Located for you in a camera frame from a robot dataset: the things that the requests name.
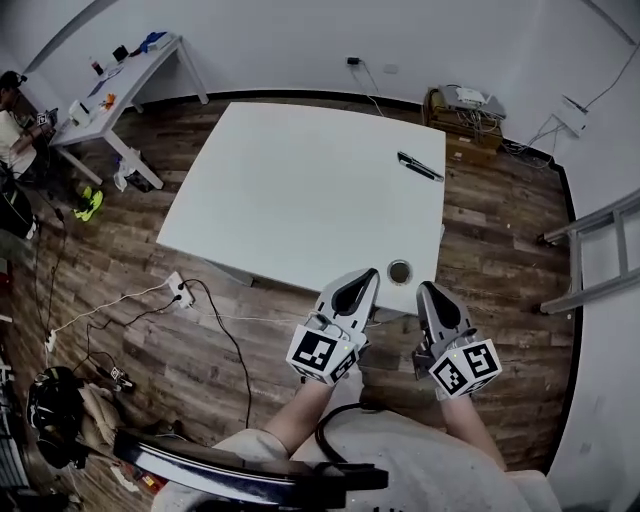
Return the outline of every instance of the electronic device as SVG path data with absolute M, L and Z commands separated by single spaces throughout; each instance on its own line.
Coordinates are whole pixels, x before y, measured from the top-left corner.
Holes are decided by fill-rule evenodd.
M 380 275 L 357 270 L 325 287 L 315 310 L 293 335 L 287 362 L 303 377 L 333 386 L 368 345 L 364 328 L 378 295 Z
M 438 90 L 450 110 L 480 110 L 487 115 L 506 119 L 507 113 L 495 96 L 457 85 L 440 85 Z
M 580 137 L 587 127 L 588 111 L 571 98 L 562 96 L 562 101 L 553 115 L 564 124 L 576 137 Z
M 118 62 L 122 62 L 124 59 L 127 58 L 128 55 L 129 55 L 129 52 L 124 47 L 124 45 L 120 45 L 115 50 L 113 50 L 113 56 Z
M 412 353 L 416 378 L 431 375 L 439 398 L 478 391 L 502 372 L 491 340 L 472 324 L 467 307 L 431 281 L 418 286 L 418 319 L 424 341 Z
M 38 126 L 49 123 L 53 128 L 58 123 L 58 109 L 54 108 L 53 110 L 38 113 L 36 122 Z

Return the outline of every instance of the black bag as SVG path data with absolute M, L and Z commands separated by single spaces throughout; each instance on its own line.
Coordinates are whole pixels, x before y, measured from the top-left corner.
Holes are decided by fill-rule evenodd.
M 62 469 L 69 462 L 84 467 L 88 450 L 76 441 L 84 410 L 78 388 L 82 380 L 65 366 L 47 368 L 29 388 L 27 418 L 38 431 L 36 442 L 44 459 Z
M 0 229 L 26 238 L 32 225 L 33 212 L 29 199 L 16 186 L 9 171 L 0 172 Z

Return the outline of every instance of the white desk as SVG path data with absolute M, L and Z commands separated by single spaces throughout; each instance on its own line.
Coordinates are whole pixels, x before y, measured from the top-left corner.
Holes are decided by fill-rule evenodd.
M 158 178 L 146 164 L 131 151 L 120 138 L 113 132 L 112 128 L 125 108 L 133 104 L 140 112 L 142 109 L 134 101 L 135 95 L 142 86 L 151 78 L 151 75 L 167 60 L 174 52 L 178 53 L 180 62 L 187 68 L 193 81 L 198 97 L 203 105 L 209 99 L 200 78 L 198 77 L 189 56 L 182 44 L 182 38 L 176 36 L 167 46 L 159 51 L 141 53 L 136 57 L 128 57 L 124 61 L 124 67 L 120 73 L 110 78 L 101 89 L 91 97 L 81 100 L 89 109 L 91 124 L 86 128 L 73 126 L 71 123 L 62 128 L 51 141 L 51 145 L 56 147 L 60 154 L 75 165 L 80 171 L 85 173 L 98 185 L 102 180 L 96 176 L 86 165 L 69 153 L 65 146 L 92 139 L 104 138 L 129 164 L 135 167 L 149 182 L 156 188 L 162 188 L 164 183 Z M 96 84 L 105 78 L 105 75 L 96 77 Z M 101 112 L 99 104 L 106 99 L 107 93 L 116 95 L 113 107 L 106 112 Z
M 416 314 L 416 287 L 436 274 L 444 183 L 401 166 L 398 151 L 444 176 L 443 132 L 341 110 L 232 103 L 158 243 L 231 268 L 247 284 L 243 273 L 320 291 L 374 267 L 376 304 Z M 403 286 L 387 277 L 398 259 L 413 270 Z

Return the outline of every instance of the yellow shoe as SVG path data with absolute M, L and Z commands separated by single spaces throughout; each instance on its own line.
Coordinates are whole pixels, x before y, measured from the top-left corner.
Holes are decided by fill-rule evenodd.
M 91 190 L 91 187 L 87 187 L 84 189 L 82 197 L 89 200 L 90 207 L 83 211 L 73 210 L 73 213 L 77 219 L 80 219 L 83 222 L 87 222 L 89 219 L 91 219 L 93 212 L 95 212 L 102 205 L 104 194 L 101 190 L 96 190 L 95 192 L 93 192 Z

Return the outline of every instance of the wall socket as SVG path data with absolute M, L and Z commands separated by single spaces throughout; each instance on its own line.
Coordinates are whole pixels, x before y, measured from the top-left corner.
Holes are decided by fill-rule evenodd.
M 353 55 L 347 55 L 344 58 L 344 63 L 347 65 L 347 67 L 358 67 L 361 62 L 362 59 L 360 57 L 354 57 Z
M 174 297 L 180 295 L 180 307 L 182 309 L 188 308 L 195 302 L 193 295 L 191 295 L 191 292 L 189 291 L 189 287 L 186 284 L 182 284 L 184 283 L 184 279 L 182 279 L 182 276 L 178 272 L 171 274 L 169 279 L 167 279 L 167 283 L 169 284 Z
M 397 64 L 385 64 L 382 68 L 382 72 L 387 75 L 395 75 L 398 73 L 398 66 Z

